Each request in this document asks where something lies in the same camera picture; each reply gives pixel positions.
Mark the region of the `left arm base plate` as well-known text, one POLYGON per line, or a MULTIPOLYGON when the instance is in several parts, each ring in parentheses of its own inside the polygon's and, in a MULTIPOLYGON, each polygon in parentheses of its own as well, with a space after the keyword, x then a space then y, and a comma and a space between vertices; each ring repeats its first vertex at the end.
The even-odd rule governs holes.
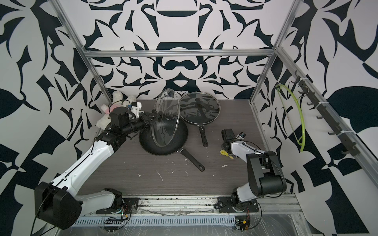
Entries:
POLYGON ((131 213, 138 209, 139 198, 128 197, 128 198, 117 198, 111 207, 103 208, 97 210, 96 214, 124 214, 131 213))

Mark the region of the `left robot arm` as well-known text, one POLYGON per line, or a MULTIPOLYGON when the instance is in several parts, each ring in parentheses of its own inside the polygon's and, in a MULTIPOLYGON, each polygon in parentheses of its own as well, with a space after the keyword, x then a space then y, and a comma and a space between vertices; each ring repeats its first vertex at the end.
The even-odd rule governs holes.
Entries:
POLYGON ((101 209, 119 211, 124 205, 120 191, 106 188, 98 193, 78 195, 94 171, 112 156, 130 134, 143 131, 158 119, 158 113, 140 112, 130 119, 126 107, 110 113, 111 122, 95 137, 92 146, 60 176, 41 182, 34 190, 35 218, 59 229, 68 229, 78 218, 101 209))

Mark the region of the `large glass pot lid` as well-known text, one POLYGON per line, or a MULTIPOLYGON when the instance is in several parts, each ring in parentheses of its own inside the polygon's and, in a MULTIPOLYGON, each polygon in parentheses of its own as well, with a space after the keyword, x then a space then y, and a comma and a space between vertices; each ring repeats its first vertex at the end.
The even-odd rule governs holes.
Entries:
POLYGON ((173 139, 179 123, 179 98, 173 89, 161 92, 153 108, 157 120, 151 126, 152 138, 159 147, 167 146, 173 139))

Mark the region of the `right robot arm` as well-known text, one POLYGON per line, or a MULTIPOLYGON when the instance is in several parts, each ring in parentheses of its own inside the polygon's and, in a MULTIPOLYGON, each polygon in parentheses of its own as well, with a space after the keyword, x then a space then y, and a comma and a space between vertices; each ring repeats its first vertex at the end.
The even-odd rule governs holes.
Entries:
POLYGON ((232 194, 237 203, 251 202, 272 194, 282 195, 286 191, 286 180, 275 152, 261 150, 244 140, 244 133, 235 135, 232 129, 222 130, 221 136, 222 150, 247 164, 248 182, 232 194))

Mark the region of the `yellow cleaning cloth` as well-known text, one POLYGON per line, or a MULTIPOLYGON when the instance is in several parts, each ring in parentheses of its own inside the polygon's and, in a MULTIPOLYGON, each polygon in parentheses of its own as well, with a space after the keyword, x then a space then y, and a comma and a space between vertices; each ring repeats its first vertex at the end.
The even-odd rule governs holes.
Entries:
POLYGON ((222 149, 220 151, 220 154, 223 155, 223 156, 226 156, 226 157, 229 157, 230 159, 234 159, 234 157, 232 155, 230 155, 226 150, 222 149))

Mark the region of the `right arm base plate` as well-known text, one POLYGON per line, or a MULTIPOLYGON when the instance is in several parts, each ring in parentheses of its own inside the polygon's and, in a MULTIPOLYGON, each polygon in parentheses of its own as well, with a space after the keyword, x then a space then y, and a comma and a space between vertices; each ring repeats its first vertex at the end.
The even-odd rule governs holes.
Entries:
POLYGON ((239 202, 234 197, 218 197, 214 209, 220 213, 247 213, 259 212, 259 206, 256 200, 249 202, 239 202))

